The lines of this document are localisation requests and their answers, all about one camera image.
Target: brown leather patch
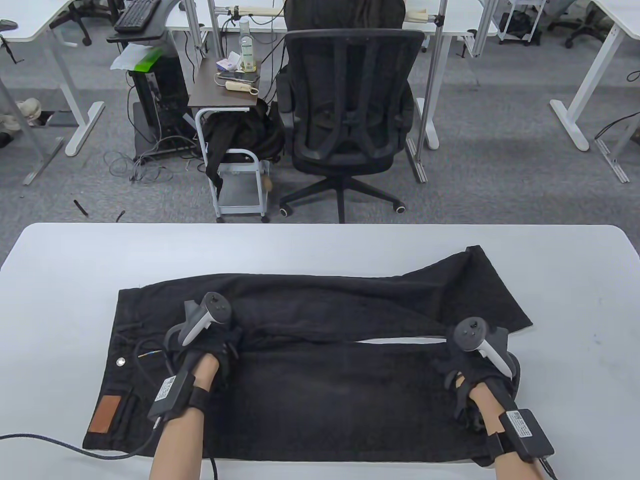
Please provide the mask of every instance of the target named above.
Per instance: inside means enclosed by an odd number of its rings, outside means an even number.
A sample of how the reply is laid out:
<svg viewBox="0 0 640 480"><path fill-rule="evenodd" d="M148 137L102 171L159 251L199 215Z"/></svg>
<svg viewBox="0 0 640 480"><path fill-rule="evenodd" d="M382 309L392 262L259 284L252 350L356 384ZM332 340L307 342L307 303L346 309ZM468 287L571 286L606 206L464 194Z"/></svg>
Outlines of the brown leather patch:
<svg viewBox="0 0 640 480"><path fill-rule="evenodd" d="M116 415L122 397L119 395L105 395L100 399L95 409L93 419L89 425L90 433L108 433L113 417Z"/></svg>

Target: hand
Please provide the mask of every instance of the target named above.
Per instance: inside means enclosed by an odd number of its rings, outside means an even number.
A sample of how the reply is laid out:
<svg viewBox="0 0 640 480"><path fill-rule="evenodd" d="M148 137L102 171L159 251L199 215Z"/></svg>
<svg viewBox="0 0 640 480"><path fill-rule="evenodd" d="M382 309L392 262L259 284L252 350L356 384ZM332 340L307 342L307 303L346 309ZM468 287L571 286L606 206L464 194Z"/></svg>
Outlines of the hand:
<svg viewBox="0 0 640 480"><path fill-rule="evenodd" d="M475 431L484 430L481 421L480 406L474 402L474 396L482 392L483 388L491 388L490 394L498 395L503 406L513 403L516 387L514 382L505 377L490 360L483 358L478 352L462 351L452 337L453 329L447 335L447 356L437 358L432 362L433 367L445 377L444 386L456 393L456 405L453 416L466 427Z"/></svg>
<svg viewBox="0 0 640 480"><path fill-rule="evenodd" d="M212 324L186 347L177 347L173 351L173 362L176 368L186 367L191 370L208 354L216 359L224 381L231 370L231 363L237 358L237 346L241 337L240 327L230 329L228 326Z"/></svg>
<svg viewBox="0 0 640 480"><path fill-rule="evenodd" d="M193 382L194 386L210 391L219 368L218 359L210 353L206 353L193 371L193 376L196 378Z"/></svg>

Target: keyboard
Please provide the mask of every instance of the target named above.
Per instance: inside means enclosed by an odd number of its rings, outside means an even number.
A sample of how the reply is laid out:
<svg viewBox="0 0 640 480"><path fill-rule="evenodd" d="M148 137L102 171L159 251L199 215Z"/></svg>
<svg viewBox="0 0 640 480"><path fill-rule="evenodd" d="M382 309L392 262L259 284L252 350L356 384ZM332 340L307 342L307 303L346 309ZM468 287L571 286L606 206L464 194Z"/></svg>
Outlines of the keyboard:
<svg viewBox="0 0 640 480"><path fill-rule="evenodd" d="M154 16L162 0L135 0L113 26L118 33L143 31Z"/></svg>

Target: white table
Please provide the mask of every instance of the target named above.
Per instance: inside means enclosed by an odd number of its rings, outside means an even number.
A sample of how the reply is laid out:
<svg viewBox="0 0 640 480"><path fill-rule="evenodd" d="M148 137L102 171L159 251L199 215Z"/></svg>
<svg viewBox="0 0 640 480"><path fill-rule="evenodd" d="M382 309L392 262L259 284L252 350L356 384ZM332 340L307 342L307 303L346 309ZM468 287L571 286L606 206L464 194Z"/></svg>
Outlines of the white table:
<svg viewBox="0 0 640 480"><path fill-rule="evenodd" d="M228 6L233 4L251 5L260 7L271 8L272 0L229 0L225 3L225 0L217 0L216 6ZM282 7L282 0L275 1L276 7ZM408 10L420 10L421 8L427 8L429 13L438 13L438 7L440 6L440 0L408 0ZM196 2L196 10L198 13L198 21L204 24L203 30L211 30L211 16L209 15L209 5L206 0L199 0ZM466 37L473 36L469 33L470 29L477 29L482 17L483 6L478 0L451 0L447 7L447 15L444 22L444 41L442 43L442 50L440 54L440 61L435 72L435 78L433 83L433 101L427 108L427 124L426 124L426 136L429 148L436 150L440 146L440 140L436 133L435 126L433 124L433 115L436 111L436 105L438 103L438 97L440 96L440 87L442 86L442 80L444 78L444 72L447 68L447 57L449 56L449 47L451 46L451 39L454 36ZM271 20L271 17L254 17L255 22L251 22L251 30L254 32L269 32L271 31L270 25L260 26L257 23L265 23ZM218 26L221 29L224 25L226 17L218 17ZM176 6L166 21L166 27L169 30L189 30L189 24L187 22L187 15L185 12L179 10ZM234 27L229 24L229 31L237 31L238 26ZM403 28L411 30L422 30L427 35L433 35L436 27L433 23L410 23L405 22ZM278 33L284 33L287 31L284 18L276 18L273 21L273 31ZM498 30L493 23L489 27L489 35L495 36ZM424 109L424 98L416 98L416 104L420 109L420 114Z"/></svg>
<svg viewBox="0 0 640 480"><path fill-rule="evenodd" d="M606 226L32 225L0 269L0 433L82 442L119 289L222 272L400 275L474 244L534 323L509 344L522 364L518 402L556 448L558 478L636 480L640 259ZM144 480L151 460L100 462L7 440L0 465L12 480ZM225 480L495 478L471 463L218 465Z"/></svg>
<svg viewBox="0 0 640 480"><path fill-rule="evenodd" d="M575 146L583 152L589 150L589 141L576 124L578 118L611 63L625 34L640 40L640 2L637 0L594 0L594 2L614 21L615 25L600 48L569 108L566 108L560 100L549 102Z"/></svg>
<svg viewBox="0 0 640 480"><path fill-rule="evenodd" d="M73 157L78 154L84 141L91 133L98 117L104 109L104 102L94 102L90 108L86 109L80 98L80 94L74 84L73 78L67 64L60 53L59 40L53 32L49 30L49 24L62 12L72 0L0 0L0 18L8 19L16 22L18 28L2 32L4 39L9 42L32 42L40 34L45 32L46 48L45 51L50 60L51 67L59 74L60 88L65 94L67 103L74 118L78 123L78 128L69 139L65 147L65 153ZM20 122L20 126L25 135L29 137L38 152L38 162L36 168L25 179L24 184L30 184L33 179L46 168L51 159L56 155L62 146L63 138L59 137L53 149L45 148L29 125L15 108L15 103L9 96L9 92L0 80L0 94L6 99L7 103L12 107L13 114Z"/></svg>

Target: gray carpet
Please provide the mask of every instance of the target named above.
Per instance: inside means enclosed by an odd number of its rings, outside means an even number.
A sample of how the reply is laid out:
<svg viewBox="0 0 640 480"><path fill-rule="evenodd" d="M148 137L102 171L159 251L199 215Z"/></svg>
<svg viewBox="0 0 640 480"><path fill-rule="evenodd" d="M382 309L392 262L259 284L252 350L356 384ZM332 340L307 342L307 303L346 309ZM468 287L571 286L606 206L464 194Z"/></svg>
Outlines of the gray carpet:
<svg viewBox="0 0 640 480"><path fill-rule="evenodd" d="M30 171L34 155L19 136L0 150L0 262L4 261L22 229L39 221L115 221L121 211L126 222L212 222L215 219L209 188L192 161L186 171L181 159L161 161L166 182L131 184L114 177L103 157L115 158L110 150L133 155L133 131L126 115L127 84L122 72L109 71L118 54L104 38L108 25L87 22L94 43L91 47L65 49L65 57L90 101L104 100L106 108L81 153L68 158L60 153L30 187L21 182ZM67 24L65 38L79 41L77 27ZM579 152L548 106L550 99L569 102L600 48L599 42L583 37L572 50L563 47L567 30L543 35L541 47L498 45L489 39L481 59L458 56L461 44L453 42L445 84L442 88L436 128L440 149L426 150L423 163L429 178L415 183L404 153L391 170L365 181L400 196L407 205L404 215L391 206L347 193L348 222L366 223L606 223L622 228L640 248L637 222L640 200L640 148L631 145L623 160L632 179L620 184L596 148ZM176 35L181 49L184 35ZM55 90L41 45L13 46L25 61L13 65L0 54L3 80L16 99L38 97L45 108L63 105ZM268 52L265 45L258 56ZM276 53L276 69L280 55ZM588 104L581 120L583 131L593 138L609 122L640 110L638 88L625 78L640 68L640 42L627 40L605 74L601 87ZM410 82L422 96L429 53L420 54ZM191 88L191 67L183 61ZM261 90L269 86L270 62L262 74ZM415 119L412 136L417 137ZM610 141L620 129L605 138ZM44 140L69 129L41 129ZM273 222L336 222L335 194L296 204L290 218L278 214L281 194L310 184L313 178L281 162L272 169L275 190L269 200ZM73 204L77 200L89 213L85 218ZM255 216L228 217L229 222L259 222Z"/></svg>

